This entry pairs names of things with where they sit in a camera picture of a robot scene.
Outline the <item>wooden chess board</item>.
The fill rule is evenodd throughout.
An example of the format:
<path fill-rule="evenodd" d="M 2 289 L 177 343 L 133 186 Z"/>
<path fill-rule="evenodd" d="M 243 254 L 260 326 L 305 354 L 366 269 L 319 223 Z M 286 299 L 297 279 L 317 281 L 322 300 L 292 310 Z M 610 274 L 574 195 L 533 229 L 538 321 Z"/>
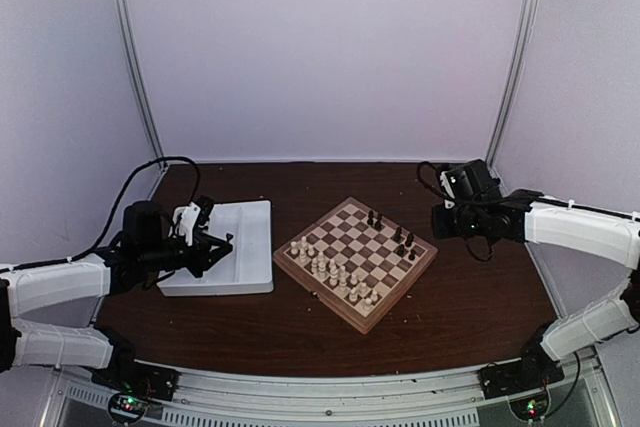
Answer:
<path fill-rule="evenodd" d="M 349 197 L 275 250 L 273 260 L 358 332 L 369 333 L 438 250 Z"/>

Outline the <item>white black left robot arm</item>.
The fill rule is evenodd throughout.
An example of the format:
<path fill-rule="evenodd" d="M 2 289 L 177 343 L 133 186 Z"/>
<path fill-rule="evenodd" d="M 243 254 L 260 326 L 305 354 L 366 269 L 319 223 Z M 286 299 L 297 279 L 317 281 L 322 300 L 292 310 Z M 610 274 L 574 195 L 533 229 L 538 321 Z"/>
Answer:
<path fill-rule="evenodd" d="M 138 201 L 107 246 L 62 260 L 1 268 L 1 369 L 24 365 L 78 366 L 123 391 L 144 380 L 133 345 L 109 328 L 77 328 L 28 321 L 25 314 L 83 298 L 101 299 L 152 287 L 186 269 L 200 278 L 233 250 L 231 234 L 207 231 L 213 202 L 201 197 L 169 216 L 153 201 Z"/>

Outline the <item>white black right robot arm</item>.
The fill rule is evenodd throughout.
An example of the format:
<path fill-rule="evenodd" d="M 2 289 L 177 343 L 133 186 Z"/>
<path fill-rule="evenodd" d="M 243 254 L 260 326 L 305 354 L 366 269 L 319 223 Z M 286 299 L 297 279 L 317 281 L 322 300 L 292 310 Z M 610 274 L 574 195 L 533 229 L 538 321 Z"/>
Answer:
<path fill-rule="evenodd" d="M 536 331 L 523 346 L 512 377 L 519 387 L 535 387 L 560 360 L 579 350 L 639 329 L 639 214 L 561 200 L 540 191 L 519 189 L 505 193 L 487 163 L 475 159 L 463 164 L 434 167 L 436 180 L 416 177 L 440 199 L 431 211 L 437 239 L 485 241 L 488 252 L 474 257 L 489 261 L 494 246 L 509 240 L 526 246 L 557 306 L 560 299 L 560 263 L 578 275 L 578 261 L 587 263 L 587 275 L 598 265 L 613 268 L 602 287 L 589 288 L 592 300 Z"/>

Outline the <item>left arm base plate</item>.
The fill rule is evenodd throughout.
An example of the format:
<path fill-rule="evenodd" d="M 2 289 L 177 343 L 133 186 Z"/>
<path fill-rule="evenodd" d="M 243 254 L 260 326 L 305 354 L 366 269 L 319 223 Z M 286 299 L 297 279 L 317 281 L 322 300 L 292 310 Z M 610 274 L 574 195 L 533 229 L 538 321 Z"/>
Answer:
<path fill-rule="evenodd" d="M 93 383 L 143 399 L 172 401 L 179 380 L 177 370 L 140 362 L 135 362 L 128 373 L 88 367 L 86 370 Z"/>

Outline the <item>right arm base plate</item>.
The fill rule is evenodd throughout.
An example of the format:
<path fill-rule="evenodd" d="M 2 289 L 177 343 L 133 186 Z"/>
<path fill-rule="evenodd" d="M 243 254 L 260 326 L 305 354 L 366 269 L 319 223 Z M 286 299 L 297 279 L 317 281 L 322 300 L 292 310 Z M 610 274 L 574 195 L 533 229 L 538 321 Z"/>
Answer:
<path fill-rule="evenodd" d="M 533 358 L 503 364 L 489 364 L 478 371 L 486 399 L 510 396 L 562 381 L 565 376 L 558 363 L 545 363 Z"/>

